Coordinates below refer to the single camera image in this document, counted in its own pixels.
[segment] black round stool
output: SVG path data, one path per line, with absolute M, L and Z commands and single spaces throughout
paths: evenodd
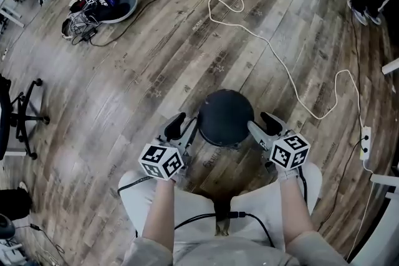
M 254 110 L 246 97 L 233 90 L 219 90 L 202 103 L 198 129 L 212 145 L 236 146 L 248 136 L 247 122 L 253 120 Z

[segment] person's foot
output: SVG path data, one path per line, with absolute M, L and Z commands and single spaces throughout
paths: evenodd
M 368 12 L 368 10 L 366 9 L 365 10 L 365 12 L 364 12 L 364 14 L 365 14 L 365 16 L 367 17 L 367 18 L 369 18 L 372 22 L 374 22 L 376 25 L 380 25 L 381 24 L 381 18 L 380 17 L 372 17 L 371 15 L 370 15 L 370 13 Z
M 19 188 L 25 190 L 28 193 L 27 186 L 24 182 L 19 182 Z
M 352 8 L 352 2 L 351 2 L 351 0 L 348 0 L 348 1 L 347 1 L 347 4 L 348 4 L 348 7 L 353 11 L 353 13 L 354 13 L 356 19 L 357 19 L 362 25 L 367 26 L 367 18 L 366 18 L 366 16 L 365 16 L 363 13 L 361 13 L 361 12 L 357 11 L 356 9 Z

